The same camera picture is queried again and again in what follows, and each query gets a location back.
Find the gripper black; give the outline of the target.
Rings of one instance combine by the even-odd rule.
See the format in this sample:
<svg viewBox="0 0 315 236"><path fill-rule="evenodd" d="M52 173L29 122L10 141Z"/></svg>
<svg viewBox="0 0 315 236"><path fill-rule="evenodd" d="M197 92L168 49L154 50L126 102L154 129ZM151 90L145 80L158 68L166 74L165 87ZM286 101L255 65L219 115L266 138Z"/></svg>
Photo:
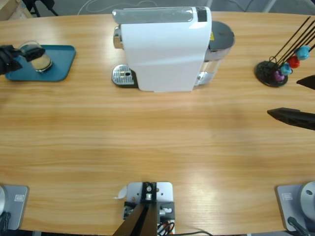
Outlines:
<svg viewBox="0 0 315 236"><path fill-rule="evenodd" d="M24 58L32 61L42 57L45 54L43 48L30 48L24 51ZM19 49L12 45L3 45L0 47L0 74L4 75L22 68L22 65L15 59L21 55Z"/></svg>

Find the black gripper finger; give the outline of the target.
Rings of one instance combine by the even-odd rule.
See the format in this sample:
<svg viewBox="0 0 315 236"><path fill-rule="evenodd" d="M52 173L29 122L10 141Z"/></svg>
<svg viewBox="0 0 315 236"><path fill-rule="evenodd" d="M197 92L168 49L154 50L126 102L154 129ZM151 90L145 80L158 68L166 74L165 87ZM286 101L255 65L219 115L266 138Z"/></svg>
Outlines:
<svg viewBox="0 0 315 236"><path fill-rule="evenodd" d="M315 90L315 75L311 75L300 79L296 82L299 85Z"/></svg>
<svg viewBox="0 0 315 236"><path fill-rule="evenodd" d="M315 129L315 115L312 113L301 112L291 108L276 108L267 111L271 117L285 124L305 128Z"/></svg>

